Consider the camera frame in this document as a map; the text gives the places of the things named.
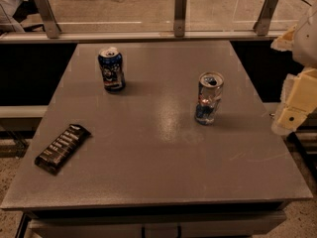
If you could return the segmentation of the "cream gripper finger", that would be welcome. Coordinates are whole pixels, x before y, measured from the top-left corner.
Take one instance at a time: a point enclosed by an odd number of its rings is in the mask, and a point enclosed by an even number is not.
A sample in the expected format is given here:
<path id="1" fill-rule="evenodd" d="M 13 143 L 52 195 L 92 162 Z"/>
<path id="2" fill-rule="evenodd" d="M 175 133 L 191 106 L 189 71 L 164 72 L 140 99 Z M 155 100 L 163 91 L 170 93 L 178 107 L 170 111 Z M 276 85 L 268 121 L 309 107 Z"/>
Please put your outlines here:
<path id="1" fill-rule="evenodd" d="M 277 135 L 289 135 L 316 109 L 317 69 L 305 67 L 297 75 L 288 74 L 282 86 L 271 130 Z"/>
<path id="2" fill-rule="evenodd" d="M 270 45 L 270 47 L 279 52 L 292 51 L 294 43 L 294 33 L 296 25 L 290 27 L 281 36 L 276 38 Z"/>

